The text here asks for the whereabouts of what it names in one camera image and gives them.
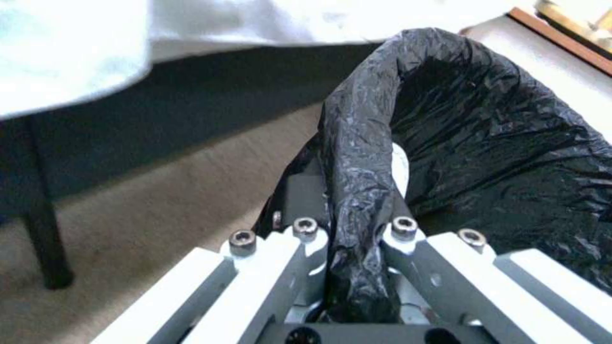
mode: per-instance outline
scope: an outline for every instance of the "wooden trim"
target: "wooden trim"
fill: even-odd
[[[612,77],[612,61],[563,34],[546,22],[518,7],[514,7],[508,13],[508,16]]]

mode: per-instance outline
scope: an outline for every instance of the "plastic bag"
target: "plastic bag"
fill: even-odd
[[[498,253],[535,247],[612,292],[612,148],[567,104],[483,45],[402,32],[326,99],[255,230],[267,235],[287,177],[321,163],[331,245],[323,321],[396,322],[379,248],[399,193],[392,142],[410,160],[405,202],[428,235],[485,234]]]

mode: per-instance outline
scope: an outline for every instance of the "beige carpet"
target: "beige carpet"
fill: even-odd
[[[85,343],[194,246],[250,228],[320,105],[57,204],[74,284],[42,286],[26,230],[0,228],[0,342]]]

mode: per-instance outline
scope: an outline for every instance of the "white fabric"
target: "white fabric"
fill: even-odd
[[[428,26],[457,32],[509,9],[483,0],[0,2],[0,120],[117,91],[152,61],[256,45],[375,42]]]

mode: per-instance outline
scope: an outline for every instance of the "hex socket bolt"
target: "hex socket bolt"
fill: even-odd
[[[311,217],[300,217],[293,222],[293,236],[302,242],[311,242],[316,239],[318,225]]]
[[[463,228],[457,232],[457,235],[478,253],[484,252],[485,246],[487,246],[487,238],[477,230]]]
[[[391,223],[391,235],[399,241],[410,241],[414,239],[419,227],[414,219],[408,216],[398,216]]]
[[[236,256],[250,256],[257,249],[257,236],[253,231],[235,231],[229,236],[229,250]]]

